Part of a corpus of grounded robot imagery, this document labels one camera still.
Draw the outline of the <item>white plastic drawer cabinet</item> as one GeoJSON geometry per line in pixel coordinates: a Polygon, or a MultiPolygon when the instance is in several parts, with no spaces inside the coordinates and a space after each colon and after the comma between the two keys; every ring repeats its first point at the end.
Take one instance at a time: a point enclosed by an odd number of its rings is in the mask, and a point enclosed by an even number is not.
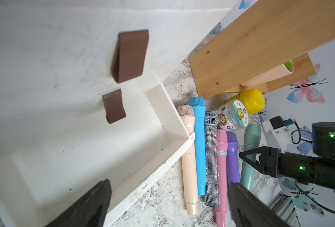
{"type": "Polygon", "coordinates": [[[69,131],[117,88],[121,32],[148,30],[144,71],[182,59],[235,1],[0,1],[0,158],[69,131]]]}

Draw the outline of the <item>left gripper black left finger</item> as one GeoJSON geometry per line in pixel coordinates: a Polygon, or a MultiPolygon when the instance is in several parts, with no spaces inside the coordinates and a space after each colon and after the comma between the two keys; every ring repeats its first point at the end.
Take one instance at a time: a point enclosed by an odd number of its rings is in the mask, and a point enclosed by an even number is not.
{"type": "Polygon", "coordinates": [[[109,179],[98,182],[84,194],[70,195],[48,206],[46,227],[102,227],[110,206],[109,179]]]}

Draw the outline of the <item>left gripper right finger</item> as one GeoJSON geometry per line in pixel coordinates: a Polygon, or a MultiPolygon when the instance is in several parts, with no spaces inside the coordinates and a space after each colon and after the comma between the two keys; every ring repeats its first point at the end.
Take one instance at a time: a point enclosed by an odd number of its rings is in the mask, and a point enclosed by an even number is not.
{"type": "Polygon", "coordinates": [[[240,183],[231,183],[228,200],[237,227],[287,227],[288,224],[273,213],[240,183]]]}

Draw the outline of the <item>white bottom drawer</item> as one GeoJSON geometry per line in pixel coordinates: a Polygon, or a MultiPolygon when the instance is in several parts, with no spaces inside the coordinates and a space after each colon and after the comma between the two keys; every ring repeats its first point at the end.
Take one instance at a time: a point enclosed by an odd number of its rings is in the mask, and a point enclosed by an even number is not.
{"type": "Polygon", "coordinates": [[[103,227],[113,224],[192,145],[165,87],[151,73],[120,85],[126,117],[105,110],[70,130],[0,158],[0,219],[7,227],[46,227],[48,206],[109,179],[103,227]]]}

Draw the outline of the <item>rhinestone silver microphone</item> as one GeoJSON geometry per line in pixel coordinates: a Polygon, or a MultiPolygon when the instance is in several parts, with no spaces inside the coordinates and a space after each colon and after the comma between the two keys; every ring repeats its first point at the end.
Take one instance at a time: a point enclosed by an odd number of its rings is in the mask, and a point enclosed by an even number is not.
{"type": "Polygon", "coordinates": [[[214,208],[220,206],[217,125],[218,115],[214,111],[206,111],[204,118],[206,189],[203,202],[214,208]]]}

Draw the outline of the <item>wooden rolling pin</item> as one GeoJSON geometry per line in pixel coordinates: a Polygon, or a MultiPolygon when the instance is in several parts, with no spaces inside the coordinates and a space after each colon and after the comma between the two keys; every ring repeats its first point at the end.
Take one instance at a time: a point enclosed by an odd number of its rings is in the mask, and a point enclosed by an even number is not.
{"type": "MultiPolygon", "coordinates": [[[[189,134],[194,133],[195,116],[193,108],[190,105],[182,105],[176,109],[189,134]]],[[[181,160],[186,211],[188,215],[195,216],[198,214],[199,195],[194,139],[192,145],[182,155],[181,160]]]]}

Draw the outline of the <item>pink toy microphone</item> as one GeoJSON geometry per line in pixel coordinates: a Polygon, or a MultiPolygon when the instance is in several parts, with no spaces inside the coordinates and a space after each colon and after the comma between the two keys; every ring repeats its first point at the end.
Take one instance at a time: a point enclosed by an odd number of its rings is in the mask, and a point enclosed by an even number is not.
{"type": "Polygon", "coordinates": [[[219,207],[214,208],[216,224],[218,227],[225,226],[226,214],[228,212],[228,186],[227,186],[227,152],[228,140],[225,130],[217,130],[218,143],[218,174],[219,174],[219,207]]]}

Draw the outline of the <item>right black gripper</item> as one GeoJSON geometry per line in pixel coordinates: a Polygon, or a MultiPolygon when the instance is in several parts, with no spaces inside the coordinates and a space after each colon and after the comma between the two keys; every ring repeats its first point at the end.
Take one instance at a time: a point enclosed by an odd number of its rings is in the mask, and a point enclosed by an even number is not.
{"type": "Polygon", "coordinates": [[[279,148],[264,146],[243,151],[239,154],[239,157],[261,174],[279,178],[281,176],[279,169],[280,155],[281,150],[279,148]]]}

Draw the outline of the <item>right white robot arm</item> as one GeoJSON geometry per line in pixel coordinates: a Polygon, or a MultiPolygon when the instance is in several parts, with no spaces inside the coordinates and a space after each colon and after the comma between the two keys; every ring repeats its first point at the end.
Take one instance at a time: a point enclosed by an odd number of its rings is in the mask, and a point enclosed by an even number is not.
{"type": "Polygon", "coordinates": [[[289,177],[302,184],[313,183],[335,190],[335,122],[312,125],[316,157],[282,153],[278,148],[259,147],[239,154],[258,172],[271,177],[289,177]]]}

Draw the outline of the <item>blue toy microphone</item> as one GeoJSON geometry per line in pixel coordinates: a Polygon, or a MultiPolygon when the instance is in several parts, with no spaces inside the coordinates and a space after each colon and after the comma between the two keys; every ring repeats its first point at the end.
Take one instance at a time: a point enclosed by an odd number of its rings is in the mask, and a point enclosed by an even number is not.
{"type": "Polygon", "coordinates": [[[196,172],[198,195],[204,196],[206,192],[206,154],[205,154],[205,129],[204,118],[206,106],[202,97],[193,97],[190,100],[190,106],[193,108],[195,123],[195,157],[196,157],[196,172]]]}

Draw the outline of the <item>purple toy microphone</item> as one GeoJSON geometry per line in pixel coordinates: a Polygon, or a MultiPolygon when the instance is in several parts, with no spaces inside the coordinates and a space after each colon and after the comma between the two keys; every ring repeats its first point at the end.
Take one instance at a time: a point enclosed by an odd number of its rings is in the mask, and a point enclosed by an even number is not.
{"type": "Polygon", "coordinates": [[[238,164],[238,140],[233,132],[227,132],[227,179],[228,187],[231,183],[240,183],[239,164],[238,164]]]}

